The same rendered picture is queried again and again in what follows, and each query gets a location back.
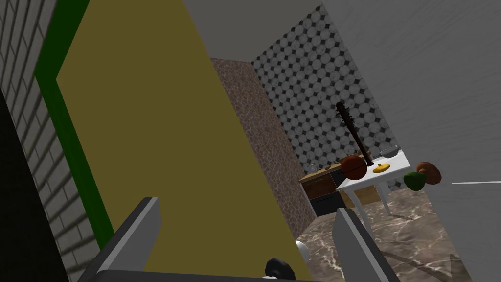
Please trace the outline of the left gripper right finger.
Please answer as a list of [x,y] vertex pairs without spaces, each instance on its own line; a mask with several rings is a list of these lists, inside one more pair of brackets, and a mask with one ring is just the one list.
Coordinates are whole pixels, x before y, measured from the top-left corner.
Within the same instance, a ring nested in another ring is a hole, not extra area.
[[400,282],[352,209],[337,210],[332,238],[345,282]]

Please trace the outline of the black and white door knob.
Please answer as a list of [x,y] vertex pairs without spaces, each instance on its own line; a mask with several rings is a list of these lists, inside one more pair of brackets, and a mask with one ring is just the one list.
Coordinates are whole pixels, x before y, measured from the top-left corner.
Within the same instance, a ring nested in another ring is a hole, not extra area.
[[[305,263],[309,261],[309,248],[302,242],[296,241],[296,245]],[[296,275],[291,266],[283,260],[272,258],[265,266],[265,276],[263,279],[283,279],[296,280]]]

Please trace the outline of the brown wooden cabinet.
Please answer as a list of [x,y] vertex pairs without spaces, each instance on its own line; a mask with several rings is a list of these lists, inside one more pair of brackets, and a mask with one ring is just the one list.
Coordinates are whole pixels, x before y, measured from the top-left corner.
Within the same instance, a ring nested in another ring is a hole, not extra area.
[[337,190],[346,180],[341,164],[335,163],[299,181],[317,217],[335,213],[338,208],[354,208],[350,197]]

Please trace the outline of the olive yellow door leaf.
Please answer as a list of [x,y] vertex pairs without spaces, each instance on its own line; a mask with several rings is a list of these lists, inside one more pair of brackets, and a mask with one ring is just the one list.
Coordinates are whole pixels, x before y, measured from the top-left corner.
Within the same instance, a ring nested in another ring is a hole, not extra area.
[[113,228],[159,199],[147,271],[311,279],[182,0],[90,0],[57,82]]

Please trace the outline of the white table with things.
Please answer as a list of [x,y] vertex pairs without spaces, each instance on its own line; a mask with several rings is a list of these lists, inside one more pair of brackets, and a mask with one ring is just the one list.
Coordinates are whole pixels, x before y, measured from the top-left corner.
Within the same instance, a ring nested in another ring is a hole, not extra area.
[[368,172],[360,179],[350,180],[349,178],[346,178],[337,188],[337,191],[342,190],[348,195],[350,200],[357,208],[358,213],[363,220],[364,226],[367,229],[367,232],[372,238],[374,238],[370,221],[368,220],[363,205],[355,194],[355,191],[365,187],[374,186],[378,192],[384,208],[387,211],[387,214],[391,215],[387,203],[388,195],[390,193],[387,181],[411,172],[411,165],[409,164],[408,160],[401,150],[398,150],[397,154],[391,158],[380,157],[373,161],[369,157],[369,154],[365,149],[363,142],[359,138],[357,130],[353,125],[352,118],[345,108],[344,103],[338,102],[336,104],[336,108],[346,127],[349,129],[349,132],[356,141],[359,149],[361,150],[362,156],[364,157],[364,164],[366,164],[366,168],[368,169]]

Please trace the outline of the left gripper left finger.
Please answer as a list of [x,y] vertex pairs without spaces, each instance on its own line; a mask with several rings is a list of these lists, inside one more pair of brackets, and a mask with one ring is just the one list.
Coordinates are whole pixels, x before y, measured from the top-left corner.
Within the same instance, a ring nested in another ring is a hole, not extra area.
[[143,198],[77,282],[139,282],[161,223],[159,199]]

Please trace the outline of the green round object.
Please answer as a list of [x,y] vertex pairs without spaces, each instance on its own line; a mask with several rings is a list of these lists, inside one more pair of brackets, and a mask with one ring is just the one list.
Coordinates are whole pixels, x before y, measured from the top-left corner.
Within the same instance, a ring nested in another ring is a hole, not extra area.
[[426,176],[415,171],[404,175],[403,180],[405,185],[413,191],[421,190],[426,184]]

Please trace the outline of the orange brown round object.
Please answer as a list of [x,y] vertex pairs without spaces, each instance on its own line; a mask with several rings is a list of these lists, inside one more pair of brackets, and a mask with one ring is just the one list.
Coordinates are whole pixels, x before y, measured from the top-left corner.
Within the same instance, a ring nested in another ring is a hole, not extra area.
[[436,185],[441,182],[442,176],[438,168],[429,162],[420,162],[416,166],[416,172],[425,176],[425,183]]

